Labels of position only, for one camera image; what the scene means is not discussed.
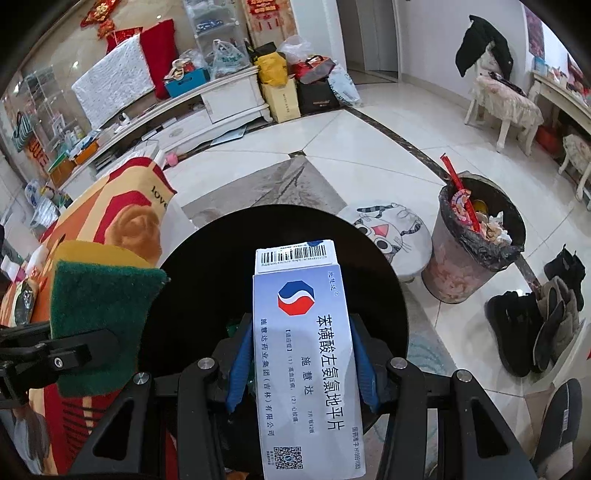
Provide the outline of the yellow green sponge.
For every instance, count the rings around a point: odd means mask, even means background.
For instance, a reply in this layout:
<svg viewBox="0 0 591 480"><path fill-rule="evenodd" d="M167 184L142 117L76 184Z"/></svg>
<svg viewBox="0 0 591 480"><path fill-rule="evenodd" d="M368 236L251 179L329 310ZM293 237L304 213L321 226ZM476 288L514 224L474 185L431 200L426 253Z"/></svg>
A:
<svg viewBox="0 0 591 480"><path fill-rule="evenodd" d="M60 376L60 395L77 398L120 390L136 371L148 311L168 281L166 273L125 248L78 240L61 243L52 261L52 336L107 329L120 346L112 363Z"/></svg>

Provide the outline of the red orange patterned blanket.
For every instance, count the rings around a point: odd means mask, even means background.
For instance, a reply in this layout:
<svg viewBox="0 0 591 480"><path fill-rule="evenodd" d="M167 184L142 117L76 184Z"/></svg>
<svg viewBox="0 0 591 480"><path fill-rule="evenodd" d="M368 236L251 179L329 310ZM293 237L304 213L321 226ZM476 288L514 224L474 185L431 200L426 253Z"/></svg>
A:
<svg viewBox="0 0 591 480"><path fill-rule="evenodd" d="M174 190L135 157L52 224L26 278L36 303L1 304L1 475L174 479L175 412L156 397L166 327L152 311L168 278L160 226Z"/></svg>

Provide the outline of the small black trash bin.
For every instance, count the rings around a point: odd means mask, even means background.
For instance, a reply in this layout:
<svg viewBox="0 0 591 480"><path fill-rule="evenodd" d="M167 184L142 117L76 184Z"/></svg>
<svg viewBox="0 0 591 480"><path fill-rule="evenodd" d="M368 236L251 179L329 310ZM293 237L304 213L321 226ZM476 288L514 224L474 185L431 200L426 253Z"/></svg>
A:
<svg viewBox="0 0 591 480"><path fill-rule="evenodd" d="M303 206L243 209L189 236L163 270L139 349L145 430L337 440L355 416L370 427L399 413L405 299L354 225Z"/></svg>

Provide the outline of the clear acrylic shelf tower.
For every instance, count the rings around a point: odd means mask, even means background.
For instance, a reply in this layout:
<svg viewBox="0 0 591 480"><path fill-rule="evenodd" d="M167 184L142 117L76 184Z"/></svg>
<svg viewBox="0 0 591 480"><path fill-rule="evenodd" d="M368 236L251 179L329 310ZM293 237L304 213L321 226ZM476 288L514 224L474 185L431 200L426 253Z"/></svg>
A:
<svg viewBox="0 0 591 480"><path fill-rule="evenodd" d="M231 1L183 1L197 50L209 72L229 75L252 66L245 47L245 30Z"/></svg>

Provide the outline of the red fu hanging decoration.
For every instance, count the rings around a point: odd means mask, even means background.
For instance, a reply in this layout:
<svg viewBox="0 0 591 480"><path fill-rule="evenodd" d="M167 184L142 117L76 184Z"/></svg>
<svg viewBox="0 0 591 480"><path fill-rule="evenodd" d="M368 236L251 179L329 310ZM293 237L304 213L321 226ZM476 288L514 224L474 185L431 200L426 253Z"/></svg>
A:
<svg viewBox="0 0 591 480"><path fill-rule="evenodd" d="M246 4L254 31L281 29L283 21L280 18L280 5L276 0L247 0Z"/></svg>

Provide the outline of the blue storage basket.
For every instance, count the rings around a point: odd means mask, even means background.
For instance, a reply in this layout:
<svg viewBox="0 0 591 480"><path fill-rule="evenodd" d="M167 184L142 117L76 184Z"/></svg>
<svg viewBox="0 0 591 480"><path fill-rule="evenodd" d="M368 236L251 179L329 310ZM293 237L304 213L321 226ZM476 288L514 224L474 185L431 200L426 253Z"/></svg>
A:
<svg viewBox="0 0 591 480"><path fill-rule="evenodd" d="M176 98L184 93L187 93L195 88L198 88L207 83L209 73L207 69L200 68L186 72L180 80L167 80L164 86L170 97Z"/></svg>

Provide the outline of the white blue medicine box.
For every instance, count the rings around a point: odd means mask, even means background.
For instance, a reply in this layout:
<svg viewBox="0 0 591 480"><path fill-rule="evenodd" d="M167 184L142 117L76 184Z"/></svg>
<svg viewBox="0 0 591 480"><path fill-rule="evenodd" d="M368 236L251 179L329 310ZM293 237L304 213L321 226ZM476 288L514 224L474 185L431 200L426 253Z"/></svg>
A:
<svg viewBox="0 0 591 480"><path fill-rule="evenodd" d="M362 477L360 394L334 242L257 250L252 324L264 478Z"/></svg>

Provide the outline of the cream paper shopping bag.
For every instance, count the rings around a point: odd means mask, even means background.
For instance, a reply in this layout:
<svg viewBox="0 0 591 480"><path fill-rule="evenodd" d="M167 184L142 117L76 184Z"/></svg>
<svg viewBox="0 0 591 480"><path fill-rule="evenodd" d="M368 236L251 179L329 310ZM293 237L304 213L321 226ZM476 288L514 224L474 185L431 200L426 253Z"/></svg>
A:
<svg viewBox="0 0 591 480"><path fill-rule="evenodd" d="M297 87L294 78L288 78L284 86L261 84L263 98L270 106L270 114L276 123L283 123L301 117L298 107Z"/></svg>

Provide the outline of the white chair with cushion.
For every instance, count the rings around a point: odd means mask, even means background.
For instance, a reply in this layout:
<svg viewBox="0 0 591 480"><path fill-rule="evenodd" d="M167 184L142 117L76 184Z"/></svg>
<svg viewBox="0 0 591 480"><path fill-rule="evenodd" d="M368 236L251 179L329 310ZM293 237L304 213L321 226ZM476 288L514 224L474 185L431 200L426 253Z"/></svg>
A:
<svg viewBox="0 0 591 480"><path fill-rule="evenodd" d="M489 114L501 122L496 143L498 152L505 148L511 126L521 129L518 140L527 156L531 155L532 145L539 126L543 123L540 108L527 96L520 94L503 83L503 77L497 79L491 73L501 75L500 66L493 55L494 43L490 42L483 55L474 64L475 80L472 100L469 104L464 123L476 122L481 113Z"/></svg>

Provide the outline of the black boots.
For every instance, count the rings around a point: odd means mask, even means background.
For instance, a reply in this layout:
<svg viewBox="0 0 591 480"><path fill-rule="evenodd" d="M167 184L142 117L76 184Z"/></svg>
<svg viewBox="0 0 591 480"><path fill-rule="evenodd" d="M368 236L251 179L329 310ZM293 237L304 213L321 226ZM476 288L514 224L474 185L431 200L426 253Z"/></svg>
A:
<svg viewBox="0 0 591 480"><path fill-rule="evenodd" d="M547 282L538 292L507 291L485 304L505 369L523 378L557 362L581 327L586 267L563 248L544 266Z"/></svg>

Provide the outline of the yellow bag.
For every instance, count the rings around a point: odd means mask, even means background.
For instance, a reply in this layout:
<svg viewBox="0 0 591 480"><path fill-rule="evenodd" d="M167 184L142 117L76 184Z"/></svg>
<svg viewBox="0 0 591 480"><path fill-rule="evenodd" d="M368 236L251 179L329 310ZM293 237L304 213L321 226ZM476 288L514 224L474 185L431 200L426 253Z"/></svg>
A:
<svg viewBox="0 0 591 480"><path fill-rule="evenodd" d="M259 80L263 85L271 87L283 87L287 84L287 60L276 51L259 56L256 59L259 67Z"/></svg>

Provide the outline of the white side table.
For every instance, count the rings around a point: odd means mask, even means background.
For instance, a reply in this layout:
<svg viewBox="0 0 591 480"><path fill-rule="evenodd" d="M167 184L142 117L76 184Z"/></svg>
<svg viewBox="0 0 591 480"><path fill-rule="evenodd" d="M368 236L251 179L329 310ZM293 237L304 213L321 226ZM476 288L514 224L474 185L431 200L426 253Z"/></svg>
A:
<svg viewBox="0 0 591 480"><path fill-rule="evenodd" d="M532 71L531 75L533 83L529 89L528 98L534 103L538 103L539 97L545 98L556 108L565 112L580 128L590 135L590 108L555 81L535 71Z"/></svg>

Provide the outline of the white TV cabinet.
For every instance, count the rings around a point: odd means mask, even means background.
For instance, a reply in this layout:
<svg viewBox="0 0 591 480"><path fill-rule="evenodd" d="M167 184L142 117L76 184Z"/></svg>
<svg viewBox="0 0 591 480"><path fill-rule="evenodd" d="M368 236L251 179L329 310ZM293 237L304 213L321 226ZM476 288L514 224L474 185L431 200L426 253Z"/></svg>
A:
<svg viewBox="0 0 591 480"><path fill-rule="evenodd" d="M184 155L257 119L273 121L260 92L259 69L252 66L153 105L100 139L97 149L66 176L60 189L77 196L115 159L141 142L154 141L165 153Z"/></svg>

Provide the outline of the black jacket on chair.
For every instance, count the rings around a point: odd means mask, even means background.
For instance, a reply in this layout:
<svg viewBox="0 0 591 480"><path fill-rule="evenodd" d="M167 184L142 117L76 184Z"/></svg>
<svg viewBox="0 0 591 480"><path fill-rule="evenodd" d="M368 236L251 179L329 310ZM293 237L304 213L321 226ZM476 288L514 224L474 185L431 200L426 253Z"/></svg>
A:
<svg viewBox="0 0 591 480"><path fill-rule="evenodd" d="M509 44L506 38L486 19L470 15L470 27L464 34L462 44L456 53L455 64L461 77L473 67L493 44L490 51L496 60L501 75L509 80L514 66Z"/></svg>

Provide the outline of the large lined trash bin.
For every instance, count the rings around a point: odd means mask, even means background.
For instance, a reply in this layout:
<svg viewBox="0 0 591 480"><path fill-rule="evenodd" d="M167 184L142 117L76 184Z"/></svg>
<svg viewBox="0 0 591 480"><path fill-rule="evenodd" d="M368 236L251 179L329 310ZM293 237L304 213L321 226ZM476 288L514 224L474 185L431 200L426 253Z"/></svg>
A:
<svg viewBox="0 0 591 480"><path fill-rule="evenodd" d="M498 185L457 172L447 155L441 160L450 179L439 194L433 253L422 280L440 301L459 304L515 263L525 249L526 227Z"/></svg>

